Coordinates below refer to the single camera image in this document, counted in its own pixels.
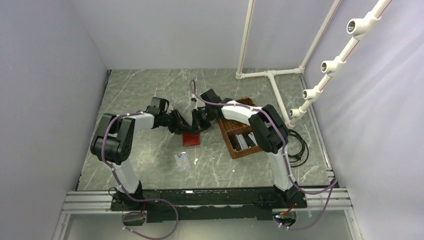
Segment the white card stack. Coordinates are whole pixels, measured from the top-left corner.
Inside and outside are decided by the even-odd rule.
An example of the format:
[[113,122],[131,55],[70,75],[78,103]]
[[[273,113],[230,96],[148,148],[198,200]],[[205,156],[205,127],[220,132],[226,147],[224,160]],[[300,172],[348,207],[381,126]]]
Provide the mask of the white card stack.
[[228,136],[230,144],[235,151],[243,151],[257,147],[257,141],[252,132],[243,134],[233,134]]

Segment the red leather card holder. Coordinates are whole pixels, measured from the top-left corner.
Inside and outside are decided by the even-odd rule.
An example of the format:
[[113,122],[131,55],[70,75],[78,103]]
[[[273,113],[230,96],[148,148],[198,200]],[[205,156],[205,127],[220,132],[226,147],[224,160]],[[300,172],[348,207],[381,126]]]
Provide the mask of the red leather card holder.
[[184,147],[193,147],[200,145],[200,135],[199,134],[190,134],[183,133],[182,134],[182,145]]

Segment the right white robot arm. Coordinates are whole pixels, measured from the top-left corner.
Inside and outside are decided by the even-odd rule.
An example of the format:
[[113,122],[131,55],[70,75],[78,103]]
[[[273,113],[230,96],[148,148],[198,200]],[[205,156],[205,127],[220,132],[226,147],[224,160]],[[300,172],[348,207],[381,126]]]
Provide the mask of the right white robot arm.
[[224,119],[250,126],[256,144],[266,152],[271,164],[274,185],[279,189],[275,194],[276,203],[282,208],[289,207],[295,201],[295,194],[290,190],[295,179],[288,157],[289,130],[275,108],[270,104],[249,106],[236,100],[210,101],[198,95],[194,86],[189,88],[198,100],[217,108]]

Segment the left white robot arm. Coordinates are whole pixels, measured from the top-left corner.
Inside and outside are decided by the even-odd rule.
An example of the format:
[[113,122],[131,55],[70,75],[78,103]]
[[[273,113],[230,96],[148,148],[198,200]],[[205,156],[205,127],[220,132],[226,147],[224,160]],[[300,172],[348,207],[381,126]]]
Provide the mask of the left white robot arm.
[[137,192],[142,184],[128,160],[135,133],[166,127],[172,134],[184,134],[192,129],[177,109],[168,112],[169,106],[167,99],[153,97],[145,111],[122,115],[105,113],[91,140],[91,154],[110,168],[118,191],[127,192],[123,202],[131,210],[139,209],[144,203],[144,196]]

